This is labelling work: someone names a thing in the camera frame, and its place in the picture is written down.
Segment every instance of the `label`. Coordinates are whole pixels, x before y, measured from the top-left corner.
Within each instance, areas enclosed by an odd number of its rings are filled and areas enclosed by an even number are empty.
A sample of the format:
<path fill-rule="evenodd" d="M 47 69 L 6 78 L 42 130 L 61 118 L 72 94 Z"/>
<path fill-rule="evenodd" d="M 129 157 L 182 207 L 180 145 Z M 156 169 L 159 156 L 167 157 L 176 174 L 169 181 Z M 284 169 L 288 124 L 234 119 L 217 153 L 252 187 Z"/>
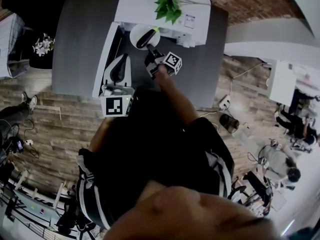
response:
<path fill-rule="evenodd" d="M 194 29 L 196 27 L 196 17 L 186 14 L 184 26 L 190 29 Z"/>

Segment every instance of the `white flowers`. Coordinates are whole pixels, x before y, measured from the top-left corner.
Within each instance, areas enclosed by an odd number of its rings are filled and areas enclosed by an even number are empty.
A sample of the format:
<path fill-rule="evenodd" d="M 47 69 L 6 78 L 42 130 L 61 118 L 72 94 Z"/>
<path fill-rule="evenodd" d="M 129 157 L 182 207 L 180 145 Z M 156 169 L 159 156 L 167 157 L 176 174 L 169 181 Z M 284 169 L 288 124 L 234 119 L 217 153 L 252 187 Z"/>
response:
<path fill-rule="evenodd" d="M 43 40 L 40 42 L 40 38 L 32 46 L 33 52 L 38 54 L 39 57 L 46 55 L 49 51 L 54 49 L 55 39 L 51 39 L 46 33 L 43 33 Z"/>

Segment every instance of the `power strip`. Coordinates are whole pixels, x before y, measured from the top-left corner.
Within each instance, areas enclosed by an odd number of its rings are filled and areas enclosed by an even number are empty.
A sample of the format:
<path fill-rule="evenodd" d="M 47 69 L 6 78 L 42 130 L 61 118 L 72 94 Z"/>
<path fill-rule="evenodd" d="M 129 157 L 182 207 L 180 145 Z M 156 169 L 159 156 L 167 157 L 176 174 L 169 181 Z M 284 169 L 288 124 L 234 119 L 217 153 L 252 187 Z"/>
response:
<path fill-rule="evenodd" d="M 229 108 L 230 102 L 231 102 L 230 95 L 224 96 L 224 98 L 219 103 L 219 108 L 222 110 L 226 110 L 227 108 Z"/>

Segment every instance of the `gray table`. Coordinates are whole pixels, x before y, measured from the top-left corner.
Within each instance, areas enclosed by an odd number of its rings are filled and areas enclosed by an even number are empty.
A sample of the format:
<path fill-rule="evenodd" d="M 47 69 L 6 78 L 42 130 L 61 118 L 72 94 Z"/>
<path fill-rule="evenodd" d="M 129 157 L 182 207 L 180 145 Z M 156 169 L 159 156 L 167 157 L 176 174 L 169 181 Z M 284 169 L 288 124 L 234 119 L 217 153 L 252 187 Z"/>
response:
<path fill-rule="evenodd" d="M 53 54 L 52 89 L 56 94 L 91 96 L 100 55 L 119 0 L 66 0 L 60 15 Z M 157 49 L 182 58 L 173 76 L 176 86 L 195 107 L 213 105 L 228 26 L 228 13 L 213 6 L 205 45 L 184 48 L 161 38 Z M 144 66 L 147 51 L 135 49 L 126 33 L 118 55 L 131 58 L 133 87 L 154 88 Z"/>

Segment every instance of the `green plant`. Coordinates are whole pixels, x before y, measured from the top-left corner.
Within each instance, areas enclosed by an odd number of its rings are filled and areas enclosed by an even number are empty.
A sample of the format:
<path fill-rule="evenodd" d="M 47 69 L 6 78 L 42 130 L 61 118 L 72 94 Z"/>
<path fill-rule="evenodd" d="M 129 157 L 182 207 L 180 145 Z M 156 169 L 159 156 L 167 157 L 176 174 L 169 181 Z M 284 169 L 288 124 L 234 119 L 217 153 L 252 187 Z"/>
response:
<path fill-rule="evenodd" d="M 165 22 L 172 21 L 173 25 L 182 14 L 179 0 L 157 0 L 155 3 L 158 5 L 156 20 L 166 17 Z"/>

